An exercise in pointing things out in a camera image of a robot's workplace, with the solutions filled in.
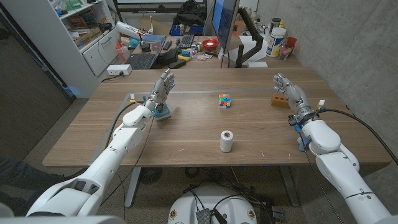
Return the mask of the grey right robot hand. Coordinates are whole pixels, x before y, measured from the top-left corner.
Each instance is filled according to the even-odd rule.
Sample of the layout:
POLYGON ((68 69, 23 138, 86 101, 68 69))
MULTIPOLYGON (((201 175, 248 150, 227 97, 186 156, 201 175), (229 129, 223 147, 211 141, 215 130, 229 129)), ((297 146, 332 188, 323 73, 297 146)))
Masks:
POLYGON ((275 82, 274 89, 285 95, 290 108, 295 114, 304 116, 313 112, 306 94, 298 85, 293 84, 282 73, 275 75, 273 81, 275 82))

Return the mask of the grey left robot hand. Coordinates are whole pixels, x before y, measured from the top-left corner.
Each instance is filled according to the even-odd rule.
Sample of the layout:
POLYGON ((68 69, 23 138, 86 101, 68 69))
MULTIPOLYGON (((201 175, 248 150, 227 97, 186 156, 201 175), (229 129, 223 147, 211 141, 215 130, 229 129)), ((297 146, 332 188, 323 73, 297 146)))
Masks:
POLYGON ((162 107, 167 99, 171 89, 175 86, 174 74, 167 69, 160 78, 155 82, 148 99, 145 102, 145 107, 152 110, 157 110, 162 107))

